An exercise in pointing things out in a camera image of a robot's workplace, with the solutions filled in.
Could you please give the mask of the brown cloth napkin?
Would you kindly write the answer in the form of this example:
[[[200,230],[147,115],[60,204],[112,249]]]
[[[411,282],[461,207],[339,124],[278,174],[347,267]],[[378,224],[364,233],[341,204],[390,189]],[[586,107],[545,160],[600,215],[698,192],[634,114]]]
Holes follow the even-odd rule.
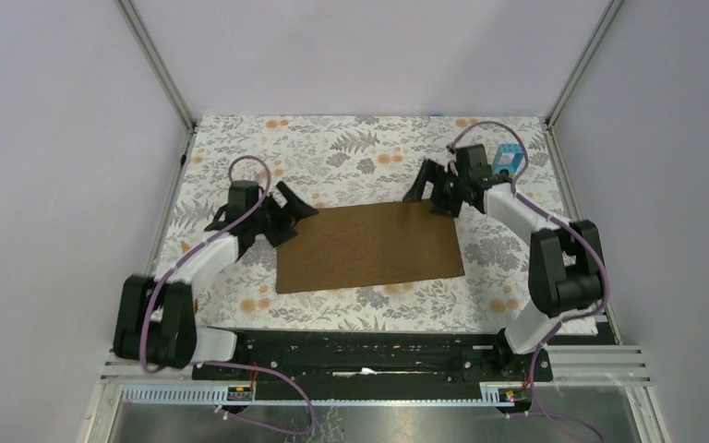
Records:
[[[275,289],[304,293],[461,277],[455,221],[429,200],[323,208],[277,249]]]

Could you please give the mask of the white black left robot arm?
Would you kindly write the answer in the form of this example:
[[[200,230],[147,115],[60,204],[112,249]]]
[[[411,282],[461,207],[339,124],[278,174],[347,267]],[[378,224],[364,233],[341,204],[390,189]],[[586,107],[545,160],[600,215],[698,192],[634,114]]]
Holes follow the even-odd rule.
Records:
[[[283,203],[254,181],[234,182],[199,244],[161,277],[133,274],[125,280],[114,330],[116,356],[137,361],[149,372],[214,361],[226,378],[246,373],[250,357],[236,346],[236,334],[198,326],[194,302],[258,236],[277,247],[296,237],[298,222],[317,215],[288,185],[280,182],[277,188]]]

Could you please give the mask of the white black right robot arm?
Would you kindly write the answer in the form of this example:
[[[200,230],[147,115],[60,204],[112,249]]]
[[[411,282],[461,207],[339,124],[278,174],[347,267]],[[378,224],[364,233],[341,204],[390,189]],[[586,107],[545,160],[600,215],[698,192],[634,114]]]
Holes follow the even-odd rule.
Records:
[[[530,300],[497,335],[491,360],[498,376],[518,378],[529,367],[528,355],[540,350],[563,323],[604,309],[609,283],[597,226],[540,207],[517,189],[514,177],[493,169],[483,145],[455,149],[447,165],[423,160],[404,200],[420,200],[427,186],[432,187],[431,213],[455,218],[469,205],[501,222],[529,247]]]

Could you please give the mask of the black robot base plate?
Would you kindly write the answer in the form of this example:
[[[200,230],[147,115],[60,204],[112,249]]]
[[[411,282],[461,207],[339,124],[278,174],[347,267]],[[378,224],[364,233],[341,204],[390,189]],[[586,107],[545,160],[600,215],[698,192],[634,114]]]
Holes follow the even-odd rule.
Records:
[[[501,371],[491,360],[498,334],[323,332],[239,329],[233,368],[204,364],[194,381],[243,381],[258,401],[473,401],[482,383],[521,387],[559,381],[549,350]]]

